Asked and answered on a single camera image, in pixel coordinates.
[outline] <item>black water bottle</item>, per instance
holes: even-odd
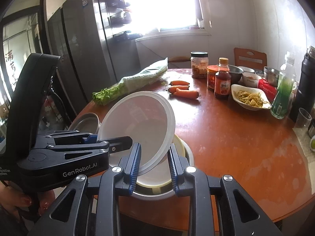
[[[315,48],[310,47],[304,56],[301,69],[301,78],[296,98],[292,104],[289,117],[295,122],[302,107],[309,113],[315,102]]]

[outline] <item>gray refrigerator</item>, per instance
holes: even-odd
[[[106,0],[66,0],[48,20],[53,55],[61,56],[57,73],[75,114],[93,92],[141,70],[135,40],[113,38],[119,32],[111,25],[113,10]]]

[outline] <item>green bottle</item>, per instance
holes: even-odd
[[[281,66],[276,97],[271,106],[271,114],[277,119],[283,119],[288,111],[292,88],[296,79],[294,56],[287,52],[285,63]]]

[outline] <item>wooden table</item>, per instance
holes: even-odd
[[[207,90],[205,79],[192,79],[190,69],[169,70],[163,80],[144,87],[171,104],[175,133],[191,148],[195,166],[207,175],[232,175],[273,220],[283,219],[307,205],[314,195],[306,158],[290,119],[278,120],[269,111],[248,111],[230,96],[221,101]],[[171,97],[164,81],[182,79],[199,89],[198,100]],[[94,112],[103,120],[107,106],[89,103],[79,114]],[[160,227],[188,230],[189,199],[171,197],[141,201],[121,197],[122,213]]]

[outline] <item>red tissue box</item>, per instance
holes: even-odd
[[[261,89],[266,94],[270,103],[273,102],[276,97],[277,88],[271,86],[265,79],[260,79],[258,81],[258,89]]]

